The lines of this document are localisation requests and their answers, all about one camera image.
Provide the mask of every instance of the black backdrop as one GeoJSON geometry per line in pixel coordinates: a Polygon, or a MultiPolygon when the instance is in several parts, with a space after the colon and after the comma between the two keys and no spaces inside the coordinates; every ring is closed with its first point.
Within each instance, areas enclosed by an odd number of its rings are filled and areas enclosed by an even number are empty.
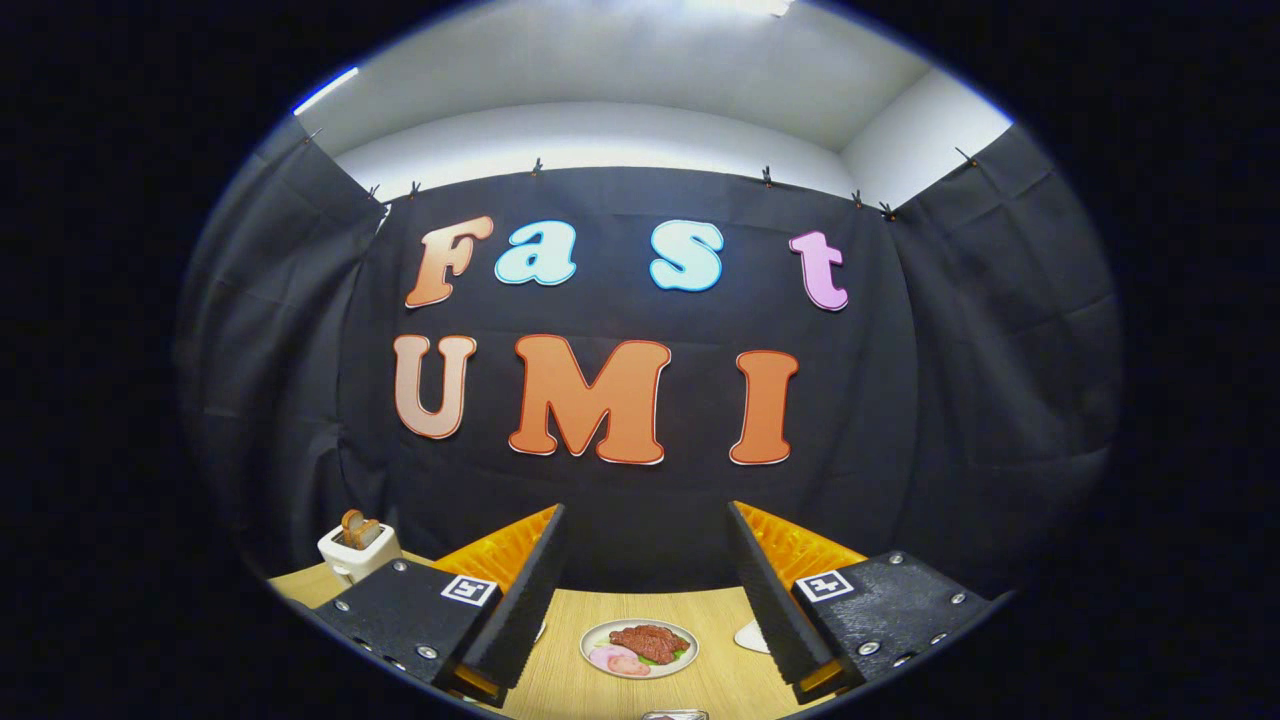
{"type": "MultiPolygon", "coordinates": [[[[324,5],[31,5],[8,27],[35,40],[18,76],[40,119],[22,147],[36,151],[18,159],[23,188],[49,202],[15,205],[19,228],[93,240],[70,254],[33,242],[65,275],[15,273],[31,292],[15,306],[19,337],[69,328],[84,348],[59,347],[56,383],[17,387],[40,397],[15,430],[38,433],[40,455],[38,480],[18,483],[19,498],[33,492],[18,523],[40,543],[35,559],[55,561],[17,588],[14,624],[32,651],[10,687],[19,710],[448,716],[243,571],[191,482],[172,410],[174,299],[212,199],[323,68],[422,15],[420,3],[324,5]],[[316,19],[334,13],[340,22],[316,19]],[[74,388],[74,402],[58,388],[74,388]],[[87,430],[67,432],[60,407],[87,414],[87,430]],[[125,546],[140,520],[152,542],[125,546]]],[[[1116,454],[1071,544],[980,633],[847,715],[1262,716],[1271,496],[1256,383],[1271,370],[1253,338],[1272,324],[1274,255],[1270,202],[1249,192],[1268,177],[1258,149],[1270,86],[1249,69],[1268,69],[1254,64],[1268,46],[1265,6],[859,6],[979,81],[1064,161],[1119,273],[1129,384],[1116,454]]],[[[19,560],[19,579],[26,569],[19,560]]]]}
{"type": "MultiPolygon", "coordinates": [[[[440,556],[564,502],[562,587],[736,584],[718,521],[742,500],[873,555],[913,552],[988,596],[1062,527],[1103,469],[1119,406],[1119,314],[1101,241],[1050,159],[1010,129],[897,209],[703,172],[585,168],[483,178],[383,208],[289,118],[214,211],[178,323],[183,406],[206,478],[259,569],[319,561],[356,506],[440,556]],[[493,237],[443,302],[407,309],[425,233],[488,215],[493,237]],[[724,236],[719,281],[664,291],[649,234],[684,219],[724,236]],[[576,273],[544,287],[492,268],[506,237],[570,223],[576,273]],[[809,300],[787,241],[841,251],[849,304],[809,300]],[[613,348],[671,350],[657,465],[507,446],[527,334],[567,337],[594,379],[613,348]],[[457,433],[425,439],[393,402],[402,334],[475,337],[457,433]],[[782,462],[742,466],[736,357],[794,355],[782,462]]],[[[421,402],[440,405],[442,361],[421,402]]]]}

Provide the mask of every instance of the food on plate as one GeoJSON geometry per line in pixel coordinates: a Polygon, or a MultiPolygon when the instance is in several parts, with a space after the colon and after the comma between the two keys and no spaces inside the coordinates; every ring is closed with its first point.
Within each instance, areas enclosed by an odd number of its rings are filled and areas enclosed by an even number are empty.
{"type": "Polygon", "coordinates": [[[636,625],[609,633],[609,642],[634,651],[655,665],[675,662],[676,653],[689,650],[689,641],[658,625],[636,625]]]}
{"type": "Polygon", "coordinates": [[[649,666],[640,662],[636,657],[627,657],[625,655],[614,655],[609,659],[609,670],[614,673],[622,673],[623,675],[639,675],[644,676],[652,673],[649,666]]]}
{"type": "Polygon", "coordinates": [[[595,665],[600,670],[612,670],[612,667],[609,667],[609,661],[613,660],[614,657],[625,657],[627,660],[636,662],[637,665],[644,665],[643,662],[639,661],[636,653],[616,644],[607,644],[604,647],[598,647],[593,650],[591,655],[588,656],[588,660],[590,660],[591,665],[595,665]]]}

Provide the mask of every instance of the meat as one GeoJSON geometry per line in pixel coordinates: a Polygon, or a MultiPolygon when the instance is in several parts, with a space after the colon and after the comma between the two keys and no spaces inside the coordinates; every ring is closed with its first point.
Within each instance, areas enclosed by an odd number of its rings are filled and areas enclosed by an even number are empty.
{"type": "Polygon", "coordinates": [[[677,637],[667,628],[657,625],[636,625],[609,633],[609,642],[620,644],[636,655],[667,665],[676,660],[675,653],[689,650],[689,641],[677,637]]]}

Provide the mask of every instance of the pink letter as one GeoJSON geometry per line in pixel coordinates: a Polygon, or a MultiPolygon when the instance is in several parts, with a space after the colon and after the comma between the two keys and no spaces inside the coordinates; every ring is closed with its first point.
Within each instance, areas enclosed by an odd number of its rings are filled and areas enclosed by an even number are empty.
{"type": "Polygon", "coordinates": [[[791,238],[790,245],[791,252],[800,254],[804,291],[809,293],[809,300],[832,313],[847,305],[849,293],[831,282],[831,266],[844,264],[844,256],[827,246],[827,236],[815,231],[791,238]]]}
{"type": "Polygon", "coordinates": [[[438,350],[444,356],[444,397],[439,413],[422,407],[422,356],[431,341],[417,334],[402,334],[392,343],[396,350],[396,411],[404,427],[431,439],[447,438],[462,424],[462,400],[466,396],[467,357],[476,351],[476,341],[466,336],[440,340],[438,350]]]}

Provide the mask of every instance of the white plate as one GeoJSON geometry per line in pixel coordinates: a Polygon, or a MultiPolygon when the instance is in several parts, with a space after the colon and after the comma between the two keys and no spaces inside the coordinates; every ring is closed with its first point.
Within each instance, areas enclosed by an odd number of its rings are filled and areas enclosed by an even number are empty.
{"type": "Polygon", "coordinates": [[[586,660],[588,662],[591,664],[591,667],[595,667],[602,673],[608,673],[609,675],[613,675],[616,678],[626,678],[628,680],[652,680],[654,678],[666,678],[672,673],[678,673],[685,667],[689,667],[689,664],[692,662],[695,657],[698,657],[698,638],[695,638],[692,633],[681,628],[680,625],[672,625],[671,623],[663,623],[662,620],[649,620],[645,618],[628,618],[626,620],[613,620],[611,623],[604,623],[602,625],[591,628],[590,630],[582,634],[582,641],[580,643],[579,650],[582,651],[582,660],[586,660]],[[689,650],[686,650],[684,655],[677,657],[675,662],[669,662],[667,665],[645,665],[645,667],[649,669],[648,675],[627,675],[625,673],[614,673],[608,667],[602,667],[595,662],[591,662],[591,651],[594,651],[598,647],[617,647],[618,650],[631,652],[623,648],[622,646],[612,644],[609,642],[609,633],[614,630],[622,630],[625,628],[635,628],[636,625],[658,625],[659,628],[667,628],[672,633],[676,633],[681,638],[689,641],[689,650]]]}
{"type": "Polygon", "coordinates": [[[769,653],[769,646],[764,643],[764,635],[760,634],[760,624],[755,620],[744,625],[742,629],[733,635],[733,642],[746,650],[754,650],[755,652],[763,652],[764,655],[769,653]]]}

